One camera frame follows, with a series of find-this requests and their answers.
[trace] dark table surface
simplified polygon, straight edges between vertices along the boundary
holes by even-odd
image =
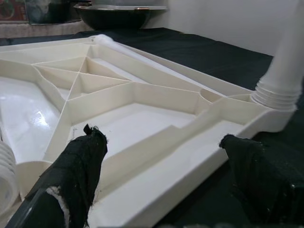
[[[107,30],[80,32],[75,35],[0,39],[1,45],[85,38],[106,34],[115,41],[169,59],[236,85],[254,89],[267,71],[271,56],[245,50],[197,35],[165,28],[142,30]],[[304,150],[300,132],[304,129],[304,96],[288,126],[280,133],[259,133],[257,141],[279,144],[286,153]],[[168,213],[159,223],[178,227],[230,223],[236,227],[249,224],[239,201],[232,196],[232,175],[226,162],[206,181]]]

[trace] white tube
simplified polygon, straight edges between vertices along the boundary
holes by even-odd
[[[300,0],[277,53],[257,84],[252,100],[265,106],[295,110],[304,76],[304,0]]]

